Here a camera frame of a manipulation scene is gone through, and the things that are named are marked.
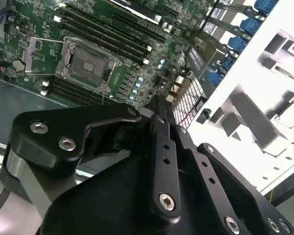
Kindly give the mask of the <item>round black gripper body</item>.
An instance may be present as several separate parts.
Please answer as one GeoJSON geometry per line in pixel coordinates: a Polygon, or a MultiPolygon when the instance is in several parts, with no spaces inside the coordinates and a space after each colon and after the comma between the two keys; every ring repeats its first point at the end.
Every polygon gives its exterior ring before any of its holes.
{"type": "Polygon", "coordinates": [[[178,160],[181,218],[167,223],[151,212],[150,163],[129,158],[62,194],[49,208],[43,235],[218,235],[194,158],[178,160]]]}

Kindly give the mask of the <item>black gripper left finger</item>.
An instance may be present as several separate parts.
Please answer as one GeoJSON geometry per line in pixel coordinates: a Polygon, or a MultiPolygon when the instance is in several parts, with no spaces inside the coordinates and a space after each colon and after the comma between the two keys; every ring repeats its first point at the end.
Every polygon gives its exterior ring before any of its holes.
{"type": "Polygon", "coordinates": [[[24,112],[12,123],[0,178],[19,186],[43,220],[67,191],[129,158],[150,163],[151,212],[176,224],[181,196],[176,143],[154,96],[145,117],[126,103],[24,112]]]}

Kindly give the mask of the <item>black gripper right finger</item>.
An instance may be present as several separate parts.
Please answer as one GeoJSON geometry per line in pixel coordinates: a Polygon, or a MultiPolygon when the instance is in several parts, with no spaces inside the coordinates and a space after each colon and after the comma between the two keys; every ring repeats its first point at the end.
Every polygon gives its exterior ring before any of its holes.
{"type": "Polygon", "coordinates": [[[171,104],[161,100],[161,116],[177,145],[177,163],[186,174],[183,201],[188,219],[204,235],[294,235],[293,225],[213,146],[195,146],[175,124],[171,104]]]}

